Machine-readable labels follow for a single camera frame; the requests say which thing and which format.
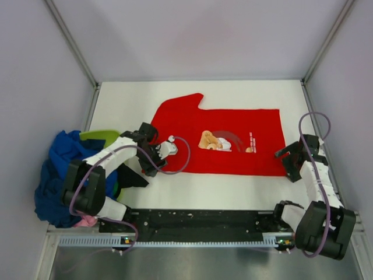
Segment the red printed t shirt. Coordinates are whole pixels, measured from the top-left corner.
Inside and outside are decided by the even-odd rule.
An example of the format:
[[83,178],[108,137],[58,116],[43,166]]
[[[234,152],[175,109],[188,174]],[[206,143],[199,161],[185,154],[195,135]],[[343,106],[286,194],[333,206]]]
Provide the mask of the red printed t shirt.
[[278,109],[202,109],[203,94],[168,99],[151,124],[160,142],[175,137],[178,152],[165,171],[283,177],[275,152],[285,146]]

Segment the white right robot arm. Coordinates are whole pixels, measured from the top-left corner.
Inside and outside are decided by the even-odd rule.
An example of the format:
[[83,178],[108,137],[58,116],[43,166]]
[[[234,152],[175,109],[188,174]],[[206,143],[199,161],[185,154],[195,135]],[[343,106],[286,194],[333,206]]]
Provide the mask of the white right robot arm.
[[280,231],[293,230],[297,249],[341,260],[347,251],[356,215],[337,197],[329,177],[329,163],[319,151],[319,138],[302,134],[299,141],[275,153],[281,158],[286,177],[292,183],[304,184],[308,203],[281,201],[275,207],[272,224]]

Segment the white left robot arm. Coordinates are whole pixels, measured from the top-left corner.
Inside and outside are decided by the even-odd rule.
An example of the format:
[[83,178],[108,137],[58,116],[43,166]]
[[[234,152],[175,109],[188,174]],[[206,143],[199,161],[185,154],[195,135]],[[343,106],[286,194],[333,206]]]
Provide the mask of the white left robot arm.
[[145,175],[154,177],[167,164],[166,158],[178,152],[173,137],[153,143],[157,134],[154,126],[144,122],[137,131],[125,131],[97,154],[71,161],[61,194],[61,201],[70,213],[111,219],[119,231],[128,230],[132,224],[131,210],[107,196],[107,177],[119,170],[122,186],[147,186],[147,181],[125,162],[137,158]]

